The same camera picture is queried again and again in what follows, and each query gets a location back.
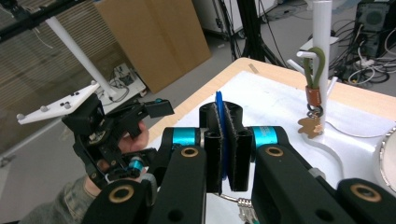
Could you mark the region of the black tripod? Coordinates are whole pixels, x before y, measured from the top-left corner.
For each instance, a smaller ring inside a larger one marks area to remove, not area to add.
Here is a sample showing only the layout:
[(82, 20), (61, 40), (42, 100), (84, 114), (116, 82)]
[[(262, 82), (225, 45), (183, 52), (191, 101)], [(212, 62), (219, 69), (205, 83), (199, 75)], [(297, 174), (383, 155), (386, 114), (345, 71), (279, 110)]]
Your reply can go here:
[(286, 67), (284, 60), (278, 59), (262, 39), (262, 18), (257, 14), (254, 0), (236, 0), (245, 36), (245, 46), (243, 50), (240, 50), (234, 37), (235, 32), (231, 23), (232, 17), (229, 14), (224, 0), (217, 1), (219, 2), (220, 11), (223, 16), (223, 27), (225, 28), (226, 36), (230, 43), (233, 61), (245, 57), (261, 62), (268, 61), (273, 65)]

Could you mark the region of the olive loop keychain wooden charm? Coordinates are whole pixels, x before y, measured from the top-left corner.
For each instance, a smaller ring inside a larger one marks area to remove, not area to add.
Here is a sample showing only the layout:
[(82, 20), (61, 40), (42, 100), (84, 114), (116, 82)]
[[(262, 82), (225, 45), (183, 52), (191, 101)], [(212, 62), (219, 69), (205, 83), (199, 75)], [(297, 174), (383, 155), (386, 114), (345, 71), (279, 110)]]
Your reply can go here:
[(319, 80), (324, 70), (326, 63), (326, 57), (322, 49), (313, 47), (308, 50), (309, 53), (313, 53), (318, 59), (318, 68), (316, 73), (313, 75), (313, 69), (311, 68), (311, 58), (304, 57), (304, 76), (306, 79), (305, 85), (305, 96), (307, 100), (306, 118), (300, 119), (298, 124), (300, 129), (298, 133), (305, 133), (309, 139), (313, 139), (323, 132), (323, 125), (320, 123), (320, 119), (324, 114), (322, 107), (321, 93), (319, 87)]

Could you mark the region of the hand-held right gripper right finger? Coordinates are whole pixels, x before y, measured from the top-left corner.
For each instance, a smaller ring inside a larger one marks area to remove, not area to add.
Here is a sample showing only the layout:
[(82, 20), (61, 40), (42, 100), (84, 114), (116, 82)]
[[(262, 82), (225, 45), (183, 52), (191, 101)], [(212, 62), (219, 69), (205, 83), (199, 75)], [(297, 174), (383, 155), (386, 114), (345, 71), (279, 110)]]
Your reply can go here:
[(243, 108), (224, 103), (225, 127), (228, 139), (227, 175), (231, 191), (247, 191), (250, 168), (252, 131), (243, 125)]

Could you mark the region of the white tripod stand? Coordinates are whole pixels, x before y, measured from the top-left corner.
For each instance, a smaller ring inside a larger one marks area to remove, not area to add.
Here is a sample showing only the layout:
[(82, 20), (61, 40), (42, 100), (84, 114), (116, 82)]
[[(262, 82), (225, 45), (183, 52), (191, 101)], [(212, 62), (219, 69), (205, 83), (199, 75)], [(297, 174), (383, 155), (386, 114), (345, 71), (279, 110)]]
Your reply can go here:
[(125, 60), (95, 0), (0, 0), (0, 104), (49, 96), (54, 87), (102, 83)]

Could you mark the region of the white foam mat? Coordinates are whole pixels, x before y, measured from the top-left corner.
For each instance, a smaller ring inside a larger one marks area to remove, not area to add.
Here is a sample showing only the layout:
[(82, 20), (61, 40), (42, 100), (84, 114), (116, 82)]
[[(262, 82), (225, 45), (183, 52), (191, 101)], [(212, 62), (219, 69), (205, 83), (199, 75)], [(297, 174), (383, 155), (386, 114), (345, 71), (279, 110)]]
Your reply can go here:
[[(396, 197), (381, 186), (357, 177), (333, 185), (313, 173), (311, 160), (327, 157), (298, 133), (308, 112), (301, 90), (242, 72), (219, 91), (223, 103), (243, 108), (252, 131), (247, 192), (260, 224), (396, 224)], [(163, 131), (150, 168), (160, 190), (148, 224), (205, 224), (210, 192), (199, 109)]]

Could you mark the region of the white eggshell-shaped bowl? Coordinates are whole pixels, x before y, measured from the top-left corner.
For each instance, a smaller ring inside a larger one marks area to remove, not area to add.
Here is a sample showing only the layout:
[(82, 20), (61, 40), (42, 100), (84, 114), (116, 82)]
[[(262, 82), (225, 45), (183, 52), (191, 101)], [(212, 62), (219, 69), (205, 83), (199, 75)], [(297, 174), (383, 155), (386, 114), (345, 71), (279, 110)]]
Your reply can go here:
[(377, 144), (374, 168), (378, 184), (396, 197), (396, 126)]

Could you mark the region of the white cabinet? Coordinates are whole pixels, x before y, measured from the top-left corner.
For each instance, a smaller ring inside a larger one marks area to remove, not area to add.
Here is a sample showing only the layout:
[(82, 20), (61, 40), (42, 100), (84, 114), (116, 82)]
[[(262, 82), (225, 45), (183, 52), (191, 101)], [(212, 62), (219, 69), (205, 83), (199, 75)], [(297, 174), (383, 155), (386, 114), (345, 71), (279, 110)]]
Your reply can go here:
[[(236, 0), (223, 0), (223, 2), (228, 12), (229, 21), (233, 25), (233, 30), (235, 32), (239, 31), (242, 23)], [(204, 31), (216, 35), (226, 33), (220, 0), (192, 0), (192, 3)]]

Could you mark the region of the blue keychain with keys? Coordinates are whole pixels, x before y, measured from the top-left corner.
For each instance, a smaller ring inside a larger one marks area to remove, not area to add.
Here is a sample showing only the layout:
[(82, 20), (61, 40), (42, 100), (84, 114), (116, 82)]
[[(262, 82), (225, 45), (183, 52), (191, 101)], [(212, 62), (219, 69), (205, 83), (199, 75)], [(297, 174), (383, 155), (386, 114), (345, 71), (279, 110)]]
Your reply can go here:
[[(220, 91), (216, 92), (215, 104), (217, 106), (217, 111), (219, 113), (220, 129), (223, 131), (224, 134), (227, 134), (226, 133), (226, 118), (225, 118), (225, 111), (224, 111), (224, 103), (222, 100), (222, 93)], [(221, 176), (222, 176), (222, 179), (225, 179), (227, 177), (227, 168), (229, 165), (229, 163), (228, 163), (229, 147), (228, 147), (227, 142), (223, 143), (222, 145), (224, 146), (224, 149), (223, 149), (223, 156), (222, 156), (223, 168), (221, 171)], [(222, 193), (218, 193), (217, 196), (223, 200), (236, 203), (239, 208), (239, 217), (245, 224), (260, 224), (260, 222), (258, 221), (258, 219), (256, 217), (251, 200), (244, 199), (244, 198), (235, 198), (235, 197), (228, 196), (228, 195), (225, 195)]]

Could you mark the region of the white branched stand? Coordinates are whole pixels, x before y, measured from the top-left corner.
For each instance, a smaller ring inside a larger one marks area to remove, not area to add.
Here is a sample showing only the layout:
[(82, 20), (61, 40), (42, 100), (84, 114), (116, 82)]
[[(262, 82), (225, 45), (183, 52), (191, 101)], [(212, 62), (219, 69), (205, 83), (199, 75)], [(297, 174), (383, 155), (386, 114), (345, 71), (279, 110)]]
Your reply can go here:
[[(336, 85), (329, 80), (329, 56), (332, 21), (332, 0), (312, 0), (313, 9), (313, 47), (323, 50), (326, 63), (319, 80), (322, 107), (324, 114), (320, 119), (323, 125), (322, 134), (309, 139), (301, 133), (304, 142), (322, 150), (326, 159), (312, 159), (313, 173), (322, 175), (336, 184), (344, 178), (362, 178), (376, 183), (374, 154), (379, 141), (394, 126), (394, 122), (367, 113), (355, 107), (343, 105), (330, 100)], [(313, 53), (299, 51), (297, 56), (311, 58), (313, 75), (318, 68), (318, 59)], [(302, 72), (304, 66), (290, 62), (290, 65)]]

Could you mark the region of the large flat cardboard box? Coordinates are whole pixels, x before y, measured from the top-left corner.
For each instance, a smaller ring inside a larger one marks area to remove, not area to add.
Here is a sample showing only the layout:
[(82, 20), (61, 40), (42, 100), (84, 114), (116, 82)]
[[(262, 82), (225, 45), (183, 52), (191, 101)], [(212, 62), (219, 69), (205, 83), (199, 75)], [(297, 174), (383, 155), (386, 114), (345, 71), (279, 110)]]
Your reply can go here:
[(191, 0), (99, 0), (94, 6), (154, 93), (211, 57)]

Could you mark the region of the black computer tower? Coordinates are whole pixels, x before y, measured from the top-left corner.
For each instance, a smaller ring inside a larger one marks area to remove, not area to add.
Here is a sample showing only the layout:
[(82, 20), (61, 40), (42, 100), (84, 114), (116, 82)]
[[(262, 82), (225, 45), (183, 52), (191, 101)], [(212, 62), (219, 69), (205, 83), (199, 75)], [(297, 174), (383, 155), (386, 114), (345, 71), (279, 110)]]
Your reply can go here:
[(380, 57), (396, 45), (396, 0), (361, 0), (356, 11), (355, 28), (364, 41), (361, 51)]

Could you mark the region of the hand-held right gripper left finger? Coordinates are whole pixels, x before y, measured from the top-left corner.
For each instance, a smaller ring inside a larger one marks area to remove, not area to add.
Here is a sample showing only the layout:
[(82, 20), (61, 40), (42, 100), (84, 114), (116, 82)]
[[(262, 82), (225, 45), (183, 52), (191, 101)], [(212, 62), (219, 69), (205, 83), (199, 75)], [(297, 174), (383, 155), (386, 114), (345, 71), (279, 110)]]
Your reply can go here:
[(221, 193), (223, 136), (220, 130), (219, 113), (215, 103), (208, 103), (200, 107), (199, 127), (203, 129), (202, 140), (207, 159), (206, 191), (210, 193)]

